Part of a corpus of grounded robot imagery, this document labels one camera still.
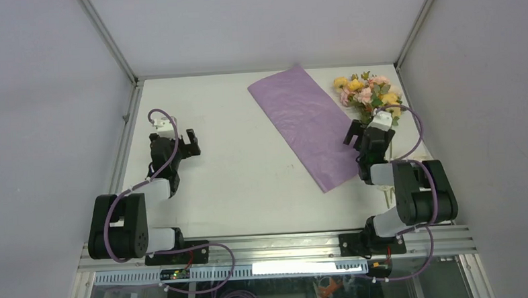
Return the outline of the pink purple wrapping paper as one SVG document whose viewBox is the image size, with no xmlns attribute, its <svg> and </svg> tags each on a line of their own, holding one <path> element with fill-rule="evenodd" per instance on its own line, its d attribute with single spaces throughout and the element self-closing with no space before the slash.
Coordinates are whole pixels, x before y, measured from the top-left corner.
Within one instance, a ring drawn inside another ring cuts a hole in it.
<svg viewBox="0 0 528 298">
<path fill-rule="evenodd" d="M 321 191 L 358 175 L 356 151 L 344 144 L 350 117 L 304 68 L 270 75 L 247 90 Z"/>
</svg>

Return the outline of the white fake flower stem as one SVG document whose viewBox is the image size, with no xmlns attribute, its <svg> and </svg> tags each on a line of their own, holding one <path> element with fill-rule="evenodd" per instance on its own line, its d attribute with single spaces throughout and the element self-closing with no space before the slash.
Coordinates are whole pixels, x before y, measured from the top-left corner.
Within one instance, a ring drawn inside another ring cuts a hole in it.
<svg viewBox="0 0 528 298">
<path fill-rule="evenodd" d="M 394 187 L 380 185 L 378 189 L 384 193 L 384 199 L 386 201 L 387 208 L 393 208 L 396 204 Z"/>
</svg>

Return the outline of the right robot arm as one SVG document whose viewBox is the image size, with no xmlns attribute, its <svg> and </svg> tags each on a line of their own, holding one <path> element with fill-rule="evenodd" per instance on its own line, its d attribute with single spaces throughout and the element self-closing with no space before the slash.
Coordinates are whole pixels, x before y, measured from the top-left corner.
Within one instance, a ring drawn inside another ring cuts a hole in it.
<svg viewBox="0 0 528 298">
<path fill-rule="evenodd" d="M 348 248 L 364 255 L 402 254 L 406 251 L 403 234 L 458 215 L 457 199 L 440 161 L 386 159 L 394 134 L 394 130 L 354 119 L 344 139 L 358 152 L 359 178 L 367 185 L 391 186 L 395 194 L 393 208 L 369 217 L 358 235 L 340 237 Z"/>
</svg>

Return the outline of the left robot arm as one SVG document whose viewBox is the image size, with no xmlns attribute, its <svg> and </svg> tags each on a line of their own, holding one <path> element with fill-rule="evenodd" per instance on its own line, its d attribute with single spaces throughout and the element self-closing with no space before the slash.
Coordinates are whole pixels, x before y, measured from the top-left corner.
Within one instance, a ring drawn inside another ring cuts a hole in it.
<svg viewBox="0 0 528 298">
<path fill-rule="evenodd" d="M 107 245 L 118 260 L 143 258 L 160 252 L 169 264 L 179 264 L 186 255 L 184 237 L 179 228 L 155 228 L 149 225 L 148 216 L 153 208 L 172 198 L 178 190 L 178 168 L 183 159 L 199 156 L 201 150 L 193 129 L 186 130 L 189 143 L 180 142 L 171 163 L 159 174 L 175 147 L 173 138 L 151 133 L 148 184 L 126 194 L 110 210 L 117 195 L 104 194 L 96 198 L 87 249 L 90 258 L 110 259 Z"/>
</svg>

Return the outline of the white led light bar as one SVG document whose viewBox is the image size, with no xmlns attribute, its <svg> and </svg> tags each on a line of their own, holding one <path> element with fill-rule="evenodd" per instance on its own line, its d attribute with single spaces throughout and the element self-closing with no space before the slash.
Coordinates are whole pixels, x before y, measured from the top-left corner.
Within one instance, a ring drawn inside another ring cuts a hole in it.
<svg viewBox="0 0 528 298">
<path fill-rule="evenodd" d="M 301 261 L 274 261 L 259 262 L 252 264 L 253 275 L 274 274 L 321 274 L 337 272 L 338 268 L 334 262 L 301 262 Z"/>
</svg>

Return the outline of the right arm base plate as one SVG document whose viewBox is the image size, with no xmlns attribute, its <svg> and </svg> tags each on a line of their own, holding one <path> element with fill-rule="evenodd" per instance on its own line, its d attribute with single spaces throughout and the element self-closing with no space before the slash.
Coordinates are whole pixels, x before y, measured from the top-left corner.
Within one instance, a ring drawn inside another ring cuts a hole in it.
<svg viewBox="0 0 528 298">
<path fill-rule="evenodd" d="M 338 240 L 342 257 L 371 257 L 407 253 L 403 238 L 380 238 L 374 234 L 360 231 L 339 234 Z"/>
</svg>

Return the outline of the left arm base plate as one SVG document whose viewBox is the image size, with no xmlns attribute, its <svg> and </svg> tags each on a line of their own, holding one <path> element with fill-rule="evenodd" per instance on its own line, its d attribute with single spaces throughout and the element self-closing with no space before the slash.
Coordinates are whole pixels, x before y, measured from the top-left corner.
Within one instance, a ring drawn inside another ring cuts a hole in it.
<svg viewBox="0 0 528 298">
<path fill-rule="evenodd" d="M 144 259 L 145 266 L 183 266 L 192 264 L 207 264 L 209 261 L 209 247 L 200 248 L 182 253 L 155 252 Z"/>
</svg>

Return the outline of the aluminium front rail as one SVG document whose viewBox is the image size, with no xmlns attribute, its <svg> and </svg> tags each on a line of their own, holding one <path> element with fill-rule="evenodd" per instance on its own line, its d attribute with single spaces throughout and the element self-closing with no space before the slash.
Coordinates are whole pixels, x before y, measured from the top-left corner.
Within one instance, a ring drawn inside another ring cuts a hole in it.
<svg viewBox="0 0 528 298">
<path fill-rule="evenodd" d="M 128 262 L 96 260 L 83 249 L 78 265 L 80 272 L 105 272 L 144 268 L 182 268 L 188 262 L 198 266 L 228 266 L 274 260 L 326 261 L 346 260 L 365 255 L 361 243 L 361 230 L 339 230 L 304 234 L 274 234 L 258 236 L 197 237 L 186 240 L 186 245 L 206 244 L 206 248 L 192 254 L 135 258 Z M 443 224 L 432 226 L 430 231 L 420 229 L 404 235 L 391 250 L 398 258 L 422 258 L 433 244 L 434 256 L 476 254 L 477 247 L 467 226 Z"/>
</svg>

